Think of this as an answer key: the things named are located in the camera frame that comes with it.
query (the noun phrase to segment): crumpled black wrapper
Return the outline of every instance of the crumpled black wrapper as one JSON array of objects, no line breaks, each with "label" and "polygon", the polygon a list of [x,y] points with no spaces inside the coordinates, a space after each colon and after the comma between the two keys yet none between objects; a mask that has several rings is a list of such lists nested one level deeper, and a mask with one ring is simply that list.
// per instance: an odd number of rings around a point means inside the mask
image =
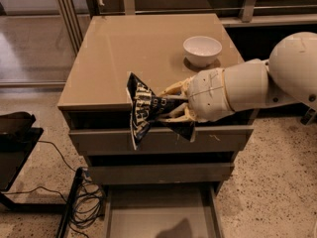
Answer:
[{"label": "crumpled black wrapper", "polygon": [[[161,114],[169,113],[187,100],[157,97],[133,73],[128,79],[127,89],[132,101],[130,128],[135,150],[147,135],[152,125],[157,122]],[[187,140],[191,140],[194,133],[194,122],[161,123]]]}]

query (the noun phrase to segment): table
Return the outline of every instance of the table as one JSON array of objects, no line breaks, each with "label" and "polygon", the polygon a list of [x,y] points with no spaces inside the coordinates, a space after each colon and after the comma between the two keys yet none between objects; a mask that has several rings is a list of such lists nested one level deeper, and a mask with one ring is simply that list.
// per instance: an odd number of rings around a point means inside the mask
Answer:
[{"label": "table", "polygon": [[[112,190],[150,184],[207,184],[213,204],[213,195],[230,177],[237,154],[253,132],[255,111],[197,125],[193,143],[157,125],[138,151],[133,149],[129,129],[131,103],[126,85],[130,72],[157,93],[196,74],[197,68],[184,59],[182,44],[197,35],[215,38],[223,45],[210,68],[243,61],[215,14],[92,19],[58,108],[94,182]],[[107,212],[109,227],[111,214]],[[219,229],[215,233],[220,237]]]}]

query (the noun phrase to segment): white bowl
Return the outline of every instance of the white bowl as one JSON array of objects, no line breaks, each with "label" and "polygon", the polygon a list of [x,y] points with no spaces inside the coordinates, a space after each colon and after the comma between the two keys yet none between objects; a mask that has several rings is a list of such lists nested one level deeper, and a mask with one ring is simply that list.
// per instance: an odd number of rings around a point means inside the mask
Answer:
[{"label": "white bowl", "polygon": [[188,38],[183,46],[186,58],[196,67],[208,66],[222,50],[222,45],[217,40],[205,36]]}]

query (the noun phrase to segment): drawer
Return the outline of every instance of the drawer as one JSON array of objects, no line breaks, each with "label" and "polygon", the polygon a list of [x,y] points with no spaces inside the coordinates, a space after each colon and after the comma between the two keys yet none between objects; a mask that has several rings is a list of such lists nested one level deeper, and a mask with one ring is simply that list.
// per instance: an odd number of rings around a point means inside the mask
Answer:
[{"label": "drawer", "polygon": [[189,142],[167,128],[154,128],[135,151],[130,130],[71,130],[69,136],[83,156],[126,154],[171,154],[236,152],[246,146],[253,126],[196,128],[196,140]]},{"label": "drawer", "polygon": [[89,167],[94,182],[107,185],[222,181],[230,177],[233,164],[181,164]]}]

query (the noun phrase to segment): speckled floor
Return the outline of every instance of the speckled floor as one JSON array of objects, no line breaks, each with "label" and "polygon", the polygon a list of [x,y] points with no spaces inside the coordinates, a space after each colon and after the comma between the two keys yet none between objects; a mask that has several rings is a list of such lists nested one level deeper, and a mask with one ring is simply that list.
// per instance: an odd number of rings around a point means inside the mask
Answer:
[{"label": "speckled floor", "polygon": [[[22,19],[17,20],[21,21],[18,29],[23,30]],[[58,18],[42,19],[42,22],[36,20],[38,24],[46,25],[50,22],[50,25],[60,29]],[[18,50],[21,56],[20,37],[17,35],[20,32],[15,32],[15,38],[12,34],[8,37],[9,29],[4,31],[3,24],[3,19],[0,18],[1,51],[8,48],[3,47],[3,40],[6,40],[11,52],[15,54],[15,50]],[[30,24],[33,23],[29,22],[27,26],[31,35]],[[51,35],[55,41],[60,38],[57,33]],[[31,36],[24,38],[32,40],[27,43],[26,39],[23,39],[24,45],[21,45],[31,55],[31,44],[37,40]],[[52,54],[60,52],[54,49],[51,51],[47,57],[45,52],[41,54],[39,60],[47,60],[47,64],[51,64],[50,62],[56,60],[56,55]],[[19,79],[46,79],[46,76],[48,79],[64,79],[71,67],[73,54],[68,46],[65,46],[62,53],[64,65],[57,64],[57,73],[51,71],[48,66],[47,70],[43,70],[40,77],[37,77],[39,66],[30,65],[24,70],[21,65],[23,76]],[[17,71],[11,72],[11,69],[18,67],[10,65],[10,61],[5,59],[1,59],[1,64],[1,78],[14,79],[13,75]],[[56,108],[59,96],[60,89],[0,89],[0,114],[20,110],[35,114],[35,126],[41,126],[45,130],[41,140],[56,143],[72,167],[85,166],[84,160],[72,146],[67,135],[68,128]],[[317,219],[317,125],[303,126],[299,123],[299,117],[283,117],[259,118],[254,126],[255,132],[251,140],[236,159],[232,177],[224,183],[217,196],[224,237],[313,237],[313,227]],[[30,190],[42,185],[67,196],[72,178],[73,172],[64,164],[58,152],[51,145],[38,143],[10,192]],[[8,196],[17,202],[62,203],[57,194],[43,190]],[[3,207],[0,208],[1,238],[54,237],[58,229],[60,215],[17,214],[4,212]],[[103,221],[100,219],[84,232],[89,237],[97,238],[102,237],[102,230]],[[83,236],[69,232],[67,237]],[[162,232],[156,237],[168,236]],[[195,232],[188,237],[207,238]]]}]

